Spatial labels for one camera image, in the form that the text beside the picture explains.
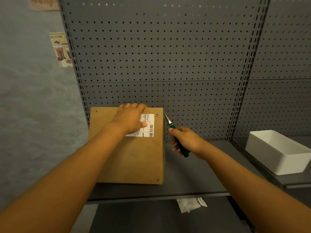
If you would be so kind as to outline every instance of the green handle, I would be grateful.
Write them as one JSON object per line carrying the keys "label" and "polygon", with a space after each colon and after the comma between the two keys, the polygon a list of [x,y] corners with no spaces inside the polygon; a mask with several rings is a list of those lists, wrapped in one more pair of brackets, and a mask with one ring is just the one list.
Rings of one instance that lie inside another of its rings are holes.
{"label": "green handle", "polygon": [[[169,127],[170,128],[176,128],[176,126],[174,124],[170,125]],[[175,141],[176,141],[176,143],[177,143],[177,145],[178,145],[178,147],[180,149],[180,152],[183,154],[183,156],[185,158],[189,157],[190,151],[187,150],[185,147],[183,147],[183,145],[180,143],[180,141],[176,137],[174,137],[174,138],[175,138]]]}

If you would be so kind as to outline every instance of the gray wall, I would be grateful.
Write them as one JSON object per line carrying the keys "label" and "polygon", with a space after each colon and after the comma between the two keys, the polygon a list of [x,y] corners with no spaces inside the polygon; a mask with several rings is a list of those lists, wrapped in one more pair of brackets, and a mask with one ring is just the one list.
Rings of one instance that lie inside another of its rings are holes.
{"label": "gray wall", "polygon": [[0,0],[0,18],[1,210],[83,145],[88,129],[74,70],[58,66],[49,39],[64,31],[59,11]]}

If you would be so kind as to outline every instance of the poster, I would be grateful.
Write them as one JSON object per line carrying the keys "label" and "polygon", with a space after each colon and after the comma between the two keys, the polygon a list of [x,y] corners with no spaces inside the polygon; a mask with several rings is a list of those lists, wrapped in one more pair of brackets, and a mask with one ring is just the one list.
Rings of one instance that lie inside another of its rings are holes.
{"label": "poster", "polygon": [[27,0],[29,8],[34,11],[59,11],[57,0]]}
{"label": "poster", "polygon": [[72,56],[65,33],[49,33],[60,67],[73,67]]}

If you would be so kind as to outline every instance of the forearm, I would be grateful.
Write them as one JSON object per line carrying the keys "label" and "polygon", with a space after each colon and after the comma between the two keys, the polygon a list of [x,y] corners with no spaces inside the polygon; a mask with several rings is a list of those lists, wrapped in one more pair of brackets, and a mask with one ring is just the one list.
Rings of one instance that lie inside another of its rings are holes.
{"label": "forearm", "polygon": [[259,232],[307,232],[311,210],[207,143],[202,156]]}
{"label": "forearm", "polygon": [[69,232],[124,132],[108,124],[0,215],[0,232]]}

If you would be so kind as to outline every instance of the white plastic bin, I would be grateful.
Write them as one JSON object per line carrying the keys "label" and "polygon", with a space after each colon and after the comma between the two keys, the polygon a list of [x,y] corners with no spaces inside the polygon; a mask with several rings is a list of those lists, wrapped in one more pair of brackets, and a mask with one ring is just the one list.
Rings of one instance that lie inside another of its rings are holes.
{"label": "white plastic bin", "polygon": [[273,131],[250,132],[245,150],[275,175],[303,172],[311,149]]}

